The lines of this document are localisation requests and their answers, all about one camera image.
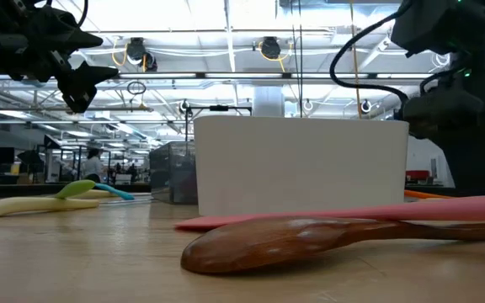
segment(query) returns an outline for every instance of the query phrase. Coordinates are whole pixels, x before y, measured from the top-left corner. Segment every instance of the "black cable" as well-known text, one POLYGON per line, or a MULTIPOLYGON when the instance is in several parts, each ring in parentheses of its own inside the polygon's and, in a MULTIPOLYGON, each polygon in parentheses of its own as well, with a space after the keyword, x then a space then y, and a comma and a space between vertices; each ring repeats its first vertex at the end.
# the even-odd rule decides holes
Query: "black cable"
POLYGON ((344 82, 344 81, 338 79, 338 77, 336 77, 336 71, 334 71, 334 70, 336 69, 336 66, 338 65, 338 62, 340 61, 340 58, 342 57, 342 55, 349 48, 351 48, 355 43, 357 43, 357 41, 362 39, 364 36, 366 36, 367 34, 372 32, 373 30, 380 28, 383 24, 405 14, 405 12, 407 12, 409 10, 409 8, 411 8, 412 4, 413 4, 413 0, 405 1, 403 3, 403 5, 397 10, 397 12, 395 12, 395 13, 391 14, 390 16, 384 18, 383 20, 363 29, 355 37, 351 38, 344 46, 342 46, 342 48, 340 49, 338 54, 336 54, 336 56, 333 59, 333 62, 330 65, 329 73, 330 73, 331 79, 333 79, 333 81, 336 82, 336 84, 338 84, 339 86, 342 86, 342 87, 345 87, 345 88, 379 89, 379 90, 383 90, 383 91, 386 91, 386 92, 389 92, 389 93, 394 93, 400 98, 400 101, 402 101, 402 104, 404 104, 409 99, 409 97, 407 96, 407 94, 405 94, 404 92, 402 92, 399 89, 389 88, 389 87, 383 86, 383 85, 352 84, 352 83, 344 82))
POLYGON ((301 100, 301 118, 302 118, 302 90, 303 90, 303 83, 302 83, 302 74, 304 69, 302 67, 302 13, 301 13, 301 0, 299 0, 299 33, 301 37, 301 89, 299 89, 299 100, 301 100))
POLYGON ((463 70, 465 67, 463 66, 457 66, 455 68, 452 68, 448 71, 442 71, 442 72, 437 72, 427 78, 425 78, 421 83, 420 83, 420 95, 423 96, 425 95, 427 92, 426 92, 426 85, 432 81, 434 81, 435 79, 439 79, 441 77, 447 77, 449 75, 453 75, 461 70, 463 70))
MULTIPOLYGON (((293 1, 295 1, 295 0, 290 0, 291 21, 293 19, 293 1)), ((296 58, 296 41, 297 41, 297 38, 296 38, 296 35, 295 35, 295 25, 293 24, 293 22, 291 22, 291 30, 293 32, 293 50, 295 50, 296 86, 299 88, 299 107, 300 107, 301 117, 302 117, 302 98, 301 98, 302 87, 301 87, 301 82, 300 82, 301 79, 299 79, 299 62, 298 62, 298 59, 296 58)))
POLYGON ((84 0, 82 17, 80 18, 80 21, 77 22, 78 27, 82 27, 83 23, 85 22, 85 18, 88 17, 88 10, 89 10, 89 0, 84 0))

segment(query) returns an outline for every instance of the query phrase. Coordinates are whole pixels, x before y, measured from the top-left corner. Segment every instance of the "ceiling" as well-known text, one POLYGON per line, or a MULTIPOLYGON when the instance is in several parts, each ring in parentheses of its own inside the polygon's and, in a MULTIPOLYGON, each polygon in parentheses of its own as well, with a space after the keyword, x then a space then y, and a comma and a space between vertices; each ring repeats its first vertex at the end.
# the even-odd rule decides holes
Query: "ceiling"
MULTIPOLYGON (((355 1, 354 24, 358 29, 373 24, 396 11, 399 3, 393 0, 355 1)), ((157 60, 159 73, 296 73, 297 68, 302 66, 305 78, 303 99, 312 105, 311 110, 305 111, 305 116, 357 118, 357 92, 334 85, 328 79, 332 59, 352 36, 349 1, 301 1, 300 15, 297 4, 294 2, 294 13, 291 14, 289 0, 89 1, 88 17, 82 30, 103 38, 104 43, 73 54, 70 59, 72 66, 78 67, 86 61, 89 65, 117 67, 121 73, 136 76, 129 74, 126 78, 100 83, 99 92, 90 105, 93 110, 86 114, 66 112, 55 81, 40 84, 13 82, 0 77, 0 108, 15 110, 0 112, 0 121, 7 120, 9 124, 36 121, 38 123, 34 126, 39 130, 61 138, 74 141, 94 138, 105 142, 131 140, 128 144, 132 146, 132 140, 136 144, 139 141, 183 140, 184 117, 179 106, 184 100, 192 106, 225 104, 250 107, 254 102, 255 88, 263 85, 281 86, 287 103, 296 103, 299 97, 296 80, 172 79, 169 76, 139 80, 144 83, 146 91, 134 96, 127 91, 127 86, 143 77, 141 68, 128 60, 120 66, 117 64, 124 60, 125 44, 132 37, 145 39, 145 47, 157 60), (277 38, 281 56, 285 56, 282 61, 284 70, 279 61, 268 61, 261 55, 259 43, 267 36, 277 38), (294 41, 297 57, 292 49, 294 41), (318 75, 306 79, 310 74, 318 75), (85 124, 92 120, 104 122, 85 124), (119 120, 139 123, 125 124, 125 127, 131 128, 127 131, 130 134, 118 127, 107 126, 106 121, 114 121, 113 125, 117 126, 119 120), (69 124, 68 121, 83 123, 69 124), (89 136, 74 136, 68 132, 61 133, 61 130, 86 132, 89 136)), ((54 0, 53 6, 72 13, 76 19, 82 15, 81 0, 54 0)), ((386 24, 357 43, 356 52, 345 54, 336 71, 352 74, 358 70, 362 75, 385 75, 371 81, 413 94, 426 74, 448 64, 448 58, 431 52, 406 58, 404 52, 388 39, 392 26, 393 23, 386 24), (407 80, 393 80, 396 74, 411 76, 407 80)), ((361 81, 370 80, 362 77, 361 81)), ((360 90, 360 98, 373 104, 369 116, 374 119, 384 119, 398 105, 395 96, 382 91, 360 90)), ((200 112, 200 115, 207 114, 248 112, 200 112)), ((297 116, 299 113, 286 111, 287 116, 290 114, 297 116)))

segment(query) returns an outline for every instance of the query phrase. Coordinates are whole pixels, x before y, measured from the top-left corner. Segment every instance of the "person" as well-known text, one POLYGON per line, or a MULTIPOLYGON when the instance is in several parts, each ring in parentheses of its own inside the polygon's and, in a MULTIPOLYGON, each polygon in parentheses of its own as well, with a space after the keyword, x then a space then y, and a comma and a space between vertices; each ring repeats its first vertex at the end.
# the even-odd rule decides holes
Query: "person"
POLYGON ((100 161, 101 151, 97 148, 89 150, 88 160, 83 164, 83 175, 85 179, 100 183, 102 180, 102 162, 100 161))

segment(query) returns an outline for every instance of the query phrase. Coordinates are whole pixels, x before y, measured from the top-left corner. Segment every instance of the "wooden table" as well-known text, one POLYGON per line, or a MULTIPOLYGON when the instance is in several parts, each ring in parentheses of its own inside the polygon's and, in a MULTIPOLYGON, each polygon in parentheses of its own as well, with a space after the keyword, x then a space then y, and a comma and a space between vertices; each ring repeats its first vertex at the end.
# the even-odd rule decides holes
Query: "wooden table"
POLYGON ((0 302, 485 302, 485 242, 366 242, 232 276, 179 267, 195 206, 0 218, 0 302))

